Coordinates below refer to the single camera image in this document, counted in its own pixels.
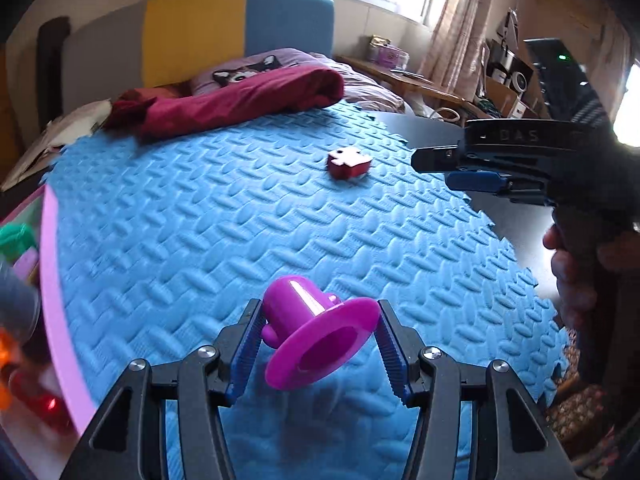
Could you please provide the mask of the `right hand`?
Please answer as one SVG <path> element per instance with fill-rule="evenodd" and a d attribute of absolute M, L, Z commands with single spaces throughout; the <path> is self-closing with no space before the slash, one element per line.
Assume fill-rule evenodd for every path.
<path fill-rule="evenodd" d="M 554 251 L 551 271 L 556 278 L 556 288 L 561 298 L 559 314 L 571 330 L 581 330 L 586 314 L 597 303 L 598 293 L 593 281 L 582 270 L 576 258 L 564 247 L 561 232 L 552 224 L 544 233 L 542 244 Z M 639 232 L 625 232 L 611 243 L 598 248 L 600 265 L 608 272 L 633 274 L 639 272 Z"/>

